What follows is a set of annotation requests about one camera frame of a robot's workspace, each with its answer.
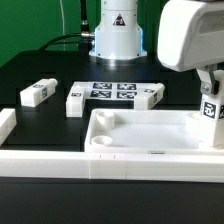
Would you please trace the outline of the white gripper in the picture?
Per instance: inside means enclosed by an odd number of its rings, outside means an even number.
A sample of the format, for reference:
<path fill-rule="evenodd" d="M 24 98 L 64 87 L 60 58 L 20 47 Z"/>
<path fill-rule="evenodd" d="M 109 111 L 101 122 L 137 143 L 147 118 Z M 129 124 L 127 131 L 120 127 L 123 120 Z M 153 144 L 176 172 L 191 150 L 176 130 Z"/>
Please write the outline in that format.
<path fill-rule="evenodd" d="M 224 1 L 169 0 L 160 18 L 157 55 L 175 71 L 200 68 L 201 93 L 216 95 L 214 72 L 224 62 Z"/>

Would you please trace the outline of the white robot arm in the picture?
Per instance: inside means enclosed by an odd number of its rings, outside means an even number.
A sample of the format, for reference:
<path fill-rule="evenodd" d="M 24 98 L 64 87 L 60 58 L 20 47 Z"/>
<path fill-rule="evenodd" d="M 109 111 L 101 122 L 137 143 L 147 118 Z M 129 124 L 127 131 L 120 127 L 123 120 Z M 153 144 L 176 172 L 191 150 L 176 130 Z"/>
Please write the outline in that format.
<path fill-rule="evenodd" d="M 141 60 L 143 31 L 137 23 L 138 0 L 101 0 L 90 58 L 114 66 Z M 216 65 L 224 62 L 224 0 L 169 0 L 161 13 L 157 56 L 175 71 L 196 69 L 201 92 L 218 93 Z"/>

